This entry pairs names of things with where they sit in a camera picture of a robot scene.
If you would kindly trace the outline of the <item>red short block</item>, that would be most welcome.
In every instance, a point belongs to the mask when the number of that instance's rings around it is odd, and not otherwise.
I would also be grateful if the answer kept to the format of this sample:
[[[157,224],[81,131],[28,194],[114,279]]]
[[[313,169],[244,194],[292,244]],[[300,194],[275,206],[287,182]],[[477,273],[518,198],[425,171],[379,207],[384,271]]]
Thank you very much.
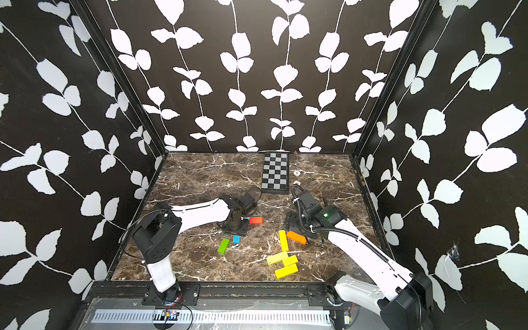
[[[263,224],[263,218],[262,217],[250,217],[249,224],[250,225],[261,225]]]

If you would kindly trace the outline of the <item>orange long block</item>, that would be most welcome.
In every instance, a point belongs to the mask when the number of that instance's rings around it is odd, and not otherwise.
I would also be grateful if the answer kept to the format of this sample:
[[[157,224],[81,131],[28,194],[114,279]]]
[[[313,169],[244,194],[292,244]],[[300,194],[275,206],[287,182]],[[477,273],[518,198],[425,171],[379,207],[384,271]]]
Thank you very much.
[[[288,231],[286,233],[286,237],[304,246],[307,244],[307,239],[296,232]]]

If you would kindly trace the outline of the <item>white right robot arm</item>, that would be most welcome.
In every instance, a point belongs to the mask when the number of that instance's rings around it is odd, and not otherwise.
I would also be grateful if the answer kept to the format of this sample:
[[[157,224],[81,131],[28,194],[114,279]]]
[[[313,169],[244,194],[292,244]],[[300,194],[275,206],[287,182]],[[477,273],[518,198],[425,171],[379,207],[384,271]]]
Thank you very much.
[[[433,329],[433,283],[425,273],[398,264],[356,228],[337,207],[294,199],[295,216],[307,234],[341,249],[372,283],[337,273],[325,283],[325,298],[334,307],[357,305],[381,317],[388,329]]]

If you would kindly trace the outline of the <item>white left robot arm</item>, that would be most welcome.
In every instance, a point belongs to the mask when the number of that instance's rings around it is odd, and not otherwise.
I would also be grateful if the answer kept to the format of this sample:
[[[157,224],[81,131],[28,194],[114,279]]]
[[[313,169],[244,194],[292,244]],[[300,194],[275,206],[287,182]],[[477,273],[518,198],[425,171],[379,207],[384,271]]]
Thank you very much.
[[[250,213],[256,206],[256,200],[249,193],[239,198],[223,195],[188,206],[156,204],[131,234],[143,255],[155,292],[165,294],[178,290],[169,254],[179,234],[198,226],[217,224],[223,232],[244,236]]]

